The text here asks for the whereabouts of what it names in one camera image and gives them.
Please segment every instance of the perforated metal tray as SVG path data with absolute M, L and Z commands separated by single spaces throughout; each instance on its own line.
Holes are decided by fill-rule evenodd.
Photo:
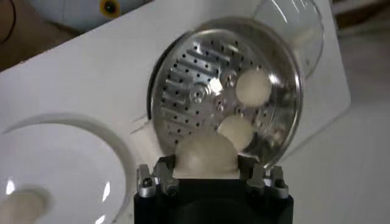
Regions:
M 236 98 L 236 81 L 260 68 L 272 82 L 271 97 L 245 107 Z M 239 114 L 254 131 L 243 154 L 265 167 L 287 149 L 302 109 L 300 70 L 287 45 L 267 26 L 242 18 L 210 21 L 180 37 L 157 63 L 149 91 L 149 115 L 167 155 L 184 137 Z

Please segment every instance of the black machine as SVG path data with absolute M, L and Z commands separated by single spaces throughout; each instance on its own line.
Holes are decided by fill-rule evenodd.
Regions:
M 240 179 L 175 179 L 175 156 L 137 170 L 135 224 L 292 224 L 294 200 L 279 166 L 239 156 Z

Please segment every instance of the dough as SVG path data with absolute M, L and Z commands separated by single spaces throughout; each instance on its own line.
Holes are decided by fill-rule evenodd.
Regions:
M 246 71 L 237 80 L 237 98 L 247 107 L 259 107 L 266 103 L 271 90 L 272 83 L 262 69 Z
M 32 191 L 12 193 L 0 205 L 1 224 L 33 224 L 44 212 L 44 198 Z
M 175 155 L 175 178 L 239 178 L 233 144 L 215 131 L 188 136 L 177 144 Z
M 238 152 L 250 144 L 253 132 L 249 121 L 239 115 L 226 117 L 218 127 L 218 133 L 229 139 Z

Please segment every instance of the hole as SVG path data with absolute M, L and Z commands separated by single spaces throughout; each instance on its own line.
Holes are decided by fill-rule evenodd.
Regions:
M 116 12 L 116 4 L 112 1 L 107 1 L 104 4 L 104 10 L 109 14 L 114 14 Z

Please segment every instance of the metal clamp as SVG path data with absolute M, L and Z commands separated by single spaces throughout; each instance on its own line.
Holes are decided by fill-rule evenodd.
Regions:
M 271 170 L 271 188 L 274 197 L 288 198 L 288 185 L 283 179 L 283 170 L 280 166 L 274 166 Z
M 170 197 L 177 195 L 179 190 L 179 180 L 172 177 L 172 171 L 168 169 L 166 163 L 158 162 L 154 167 L 154 175 L 159 178 L 161 191 Z
M 248 191 L 250 193 L 256 193 L 258 195 L 264 194 L 264 167 L 260 163 L 256 163 L 253 167 L 252 177 L 246 181 L 248 186 Z
M 143 198 L 153 197 L 156 194 L 156 184 L 149 173 L 149 167 L 146 164 L 140 165 L 136 174 L 138 195 Z

